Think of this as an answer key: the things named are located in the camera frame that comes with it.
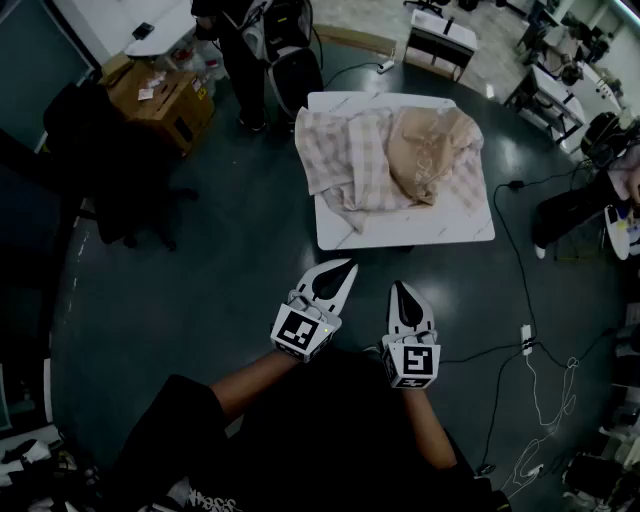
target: pink plaid fabric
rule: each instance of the pink plaid fabric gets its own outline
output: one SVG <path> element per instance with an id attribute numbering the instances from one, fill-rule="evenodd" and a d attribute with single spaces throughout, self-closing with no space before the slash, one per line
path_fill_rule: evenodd
<path id="1" fill-rule="evenodd" d="M 322 193 L 329 208 L 359 232 L 369 211 L 416 205 L 391 176 L 385 154 L 400 113 L 401 109 L 368 109 L 347 118 L 305 108 L 298 112 L 295 143 L 309 194 Z M 469 214 L 486 197 L 480 162 L 483 138 L 477 125 L 474 127 L 468 134 L 467 148 L 438 180 L 439 190 L 448 187 Z"/>

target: white desk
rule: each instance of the white desk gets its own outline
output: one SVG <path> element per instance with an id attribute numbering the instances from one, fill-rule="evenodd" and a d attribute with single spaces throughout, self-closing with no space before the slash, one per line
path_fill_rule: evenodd
<path id="1" fill-rule="evenodd" d="M 580 67 L 584 78 L 578 80 L 571 87 L 571 92 L 580 100 L 587 122 L 593 121 L 602 112 L 620 114 L 622 109 L 618 100 L 611 88 L 600 78 L 600 75 L 588 64 L 583 64 Z"/>
<path id="2" fill-rule="evenodd" d="M 411 15 L 411 26 L 413 28 L 437 35 L 439 38 L 464 46 L 472 52 L 478 50 L 478 40 L 473 30 L 453 23 L 449 29 L 449 33 L 445 34 L 444 31 L 447 28 L 447 23 L 448 20 L 433 16 L 420 9 L 414 9 Z"/>
<path id="3" fill-rule="evenodd" d="M 196 28 L 191 15 L 191 1 L 182 0 L 154 24 L 154 30 L 144 39 L 134 41 L 124 51 L 129 57 L 157 57 L 165 55 Z"/>
<path id="4" fill-rule="evenodd" d="M 511 93 L 504 104 L 506 106 L 511 105 L 512 100 L 519 93 L 524 95 L 526 99 L 523 100 L 522 104 L 518 107 L 518 112 L 523 108 L 528 109 L 528 107 L 532 105 L 535 106 L 533 100 L 536 95 L 541 95 L 542 99 L 550 102 L 554 108 L 560 111 L 560 115 L 558 116 L 556 121 L 558 125 L 560 123 L 562 124 L 562 129 L 558 130 L 557 126 L 551 126 L 551 124 L 549 124 L 549 127 L 555 128 L 560 133 L 560 138 L 555 140 L 556 144 L 561 144 L 564 140 L 571 137 L 571 135 L 578 131 L 582 126 L 587 124 L 580 101 L 576 97 L 572 97 L 569 101 L 566 101 L 570 96 L 570 93 L 567 91 L 562 82 L 554 80 L 547 73 L 545 73 L 535 65 L 531 66 L 531 68 L 529 69 L 529 73 L 527 73 L 527 76 L 524 77 L 522 82 L 520 82 L 518 87 L 516 87 L 516 89 Z M 540 109 L 534 109 L 532 110 L 532 112 L 541 117 L 541 119 L 544 119 L 545 122 L 551 122 L 549 119 L 547 119 L 546 113 L 544 114 L 544 116 L 541 115 Z M 572 123 L 572 126 L 569 130 L 564 129 L 564 117 L 569 118 Z"/>
<path id="5" fill-rule="evenodd" d="M 353 115 L 365 108 L 414 106 L 455 107 L 445 98 L 394 93 L 314 92 L 309 110 Z M 321 194 L 314 196 L 318 246 L 325 251 L 408 245 L 481 242 L 493 240 L 495 231 L 488 200 L 473 216 L 450 193 L 439 193 L 432 207 L 417 206 L 392 212 L 371 212 L 362 234 L 333 213 Z"/>
<path id="6" fill-rule="evenodd" d="M 460 68 L 458 81 L 477 49 L 478 41 L 472 30 L 419 9 L 413 11 L 406 62 L 431 71 L 447 71 L 451 78 L 455 69 Z"/>

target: chair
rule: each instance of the chair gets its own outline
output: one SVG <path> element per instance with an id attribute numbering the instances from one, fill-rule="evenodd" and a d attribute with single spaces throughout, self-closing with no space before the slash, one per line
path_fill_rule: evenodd
<path id="1" fill-rule="evenodd" d="M 135 231 L 148 222 L 170 250 L 164 212 L 171 199 L 198 195 L 191 189 L 171 191 L 166 185 L 170 162 L 178 159 L 151 129 L 126 122 L 111 104 L 104 87 L 89 82 L 67 85 L 44 114 L 47 147 L 64 188 L 93 198 L 95 214 L 80 212 L 98 223 L 100 238 L 121 238 L 135 247 Z"/>
<path id="2" fill-rule="evenodd" d="M 405 0 L 402 2 L 402 5 L 412 4 L 415 5 L 421 11 L 429 9 L 430 11 L 435 12 L 441 18 L 442 16 L 442 7 L 438 7 L 438 5 L 447 5 L 451 0 Z"/>

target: black pants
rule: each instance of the black pants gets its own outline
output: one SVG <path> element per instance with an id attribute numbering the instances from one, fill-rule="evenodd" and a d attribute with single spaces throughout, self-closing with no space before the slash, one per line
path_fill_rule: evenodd
<path id="1" fill-rule="evenodd" d="M 233 91 L 249 124 L 263 121 L 264 65 L 256 59 L 240 33 L 228 21 L 221 21 L 220 46 Z"/>
<path id="2" fill-rule="evenodd" d="M 586 187 L 565 192 L 538 205 L 533 243 L 545 248 L 592 215 L 619 201 L 609 176 L 601 171 Z"/>

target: shoe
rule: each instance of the shoe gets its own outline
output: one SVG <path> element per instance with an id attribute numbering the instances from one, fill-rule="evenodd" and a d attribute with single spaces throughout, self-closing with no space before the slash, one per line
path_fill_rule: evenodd
<path id="1" fill-rule="evenodd" d="M 256 133 L 261 132 L 262 130 L 264 130 L 265 126 L 267 126 L 267 123 L 265 123 L 264 119 L 249 121 L 248 119 L 244 119 L 242 117 L 242 113 L 240 113 L 240 115 L 238 116 L 238 122 L 245 128 L 249 128 L 251 131 Z"/>
<path id="2" fill-rule="evenodd" d="M 538 257 L 539 260 L 543 260 L 544 259 L 544 255 L 547 253 L 547 250 L 544 249 L 543 247 L 538 247 L 537 245 L 533 245 L 533 248 L 536 251 L 536 256 Z"/>

